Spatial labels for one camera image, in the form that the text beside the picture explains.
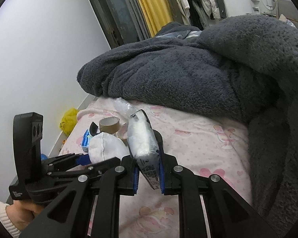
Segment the person's left hand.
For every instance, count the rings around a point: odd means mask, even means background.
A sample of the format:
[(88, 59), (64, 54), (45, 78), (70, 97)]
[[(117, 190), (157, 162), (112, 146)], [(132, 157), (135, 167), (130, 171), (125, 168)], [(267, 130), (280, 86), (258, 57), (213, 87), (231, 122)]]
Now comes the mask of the person's left hand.
[(44, 208), (31, 200), (14, 200), (6, 207), (6, 213), (12, 224), (23, 231)]

